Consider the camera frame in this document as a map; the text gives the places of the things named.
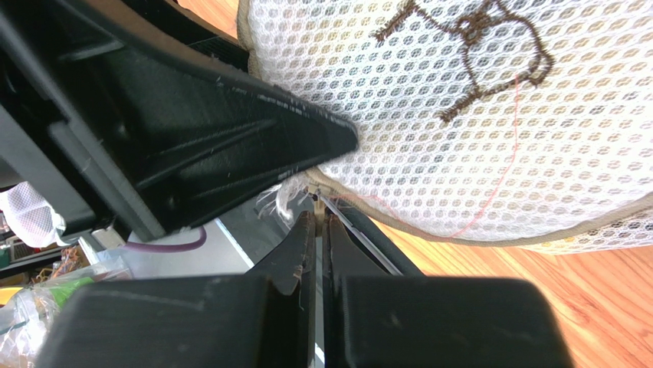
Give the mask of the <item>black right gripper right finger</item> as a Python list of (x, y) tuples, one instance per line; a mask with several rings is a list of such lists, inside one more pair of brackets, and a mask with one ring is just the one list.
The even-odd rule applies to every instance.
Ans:
[(540, 290), (516, 278), (393, 275), (324, 224), (328, 367), (571, 367)]

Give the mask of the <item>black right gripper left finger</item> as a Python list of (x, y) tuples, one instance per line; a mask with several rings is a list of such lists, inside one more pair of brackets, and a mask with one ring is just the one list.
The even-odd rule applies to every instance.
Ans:
[(316, 225), (301, 213), (244, 274), (84, 285), (37, 366), (312, 367)]

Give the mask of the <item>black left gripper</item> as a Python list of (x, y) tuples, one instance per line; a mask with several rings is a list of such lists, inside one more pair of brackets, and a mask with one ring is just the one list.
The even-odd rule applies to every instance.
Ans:
[(56, 1), (1, 3), (1, 155), (78, 235), (117, 222), (143, 240), (168, 234), (139, 192), (161, 130), (149, 106), (153, 63), (115, 30), (166, 25), (166, 1), (92, 1), (104, 25)]

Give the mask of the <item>beige-trimmed white mesh bag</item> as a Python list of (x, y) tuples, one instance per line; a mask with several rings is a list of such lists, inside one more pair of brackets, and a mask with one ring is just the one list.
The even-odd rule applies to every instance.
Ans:
[(650, 1), (242, 1), (238, 39), (359, 134), (267, 214), (315, 192), (434, 242), (652, 243)]

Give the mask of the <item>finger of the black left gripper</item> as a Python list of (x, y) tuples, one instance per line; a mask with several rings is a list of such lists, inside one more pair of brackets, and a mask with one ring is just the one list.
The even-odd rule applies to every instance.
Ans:
[(174, 1), (69, 1), (101, 41), (75, 56), (105, 117), (135, 232), (201, 225), (358, 146), (356, 128), (248, 72), (235, 40)]

